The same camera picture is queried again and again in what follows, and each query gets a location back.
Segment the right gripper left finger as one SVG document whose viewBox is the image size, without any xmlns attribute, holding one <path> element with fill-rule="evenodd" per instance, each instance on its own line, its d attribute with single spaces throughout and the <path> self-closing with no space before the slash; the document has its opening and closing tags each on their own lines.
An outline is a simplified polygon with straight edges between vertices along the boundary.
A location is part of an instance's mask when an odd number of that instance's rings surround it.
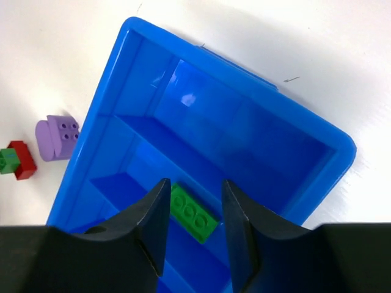
<svg viewBox="0 0 391 293">
<path fill-rule="evenodd" d="M 1 228 L 2 292 L 155 292 L 163 274 L 169 179 L 82 234 L 53 226 Z"/>
</svg>

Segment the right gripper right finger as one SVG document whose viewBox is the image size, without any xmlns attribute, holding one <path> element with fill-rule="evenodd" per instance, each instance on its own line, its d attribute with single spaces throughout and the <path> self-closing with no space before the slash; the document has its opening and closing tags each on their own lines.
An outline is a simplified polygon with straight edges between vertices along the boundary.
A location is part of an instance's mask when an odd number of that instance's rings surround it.
<svg viewBox="0 0 391 293">
<path fill-rule="evenodd" d="M 233 181 L 222 207 L 234 292 L 389 292 L 390 225 L 308 230 L 258 204 Z"/>
</svg>

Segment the purple round lego piece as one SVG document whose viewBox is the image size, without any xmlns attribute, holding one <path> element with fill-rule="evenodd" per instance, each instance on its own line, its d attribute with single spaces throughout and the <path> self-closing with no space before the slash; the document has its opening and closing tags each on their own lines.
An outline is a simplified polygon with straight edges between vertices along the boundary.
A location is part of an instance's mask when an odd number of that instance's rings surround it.
<svg viewBox="0 0 391 293">
<path fill-rule="evenodd" d="M 47 118 L 40 120 L 35 127 L 35 137 L 41 158 L 46 162 L 59 161 L 54 158 L 54 147 L 49 134 Z"/>
</svg>

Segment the purple square lego brick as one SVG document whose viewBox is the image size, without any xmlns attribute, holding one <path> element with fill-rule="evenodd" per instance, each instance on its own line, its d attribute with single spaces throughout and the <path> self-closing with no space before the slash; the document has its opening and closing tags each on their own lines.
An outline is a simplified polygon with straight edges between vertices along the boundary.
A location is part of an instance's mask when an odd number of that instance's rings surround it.
<svg viewBox="0 0 391 293">
<path fill-rule="evenodd" d="M 55 159 L 69 159 L 79 138 L 79 125 L 72 116 L 48 115 Z"/>
</svg>

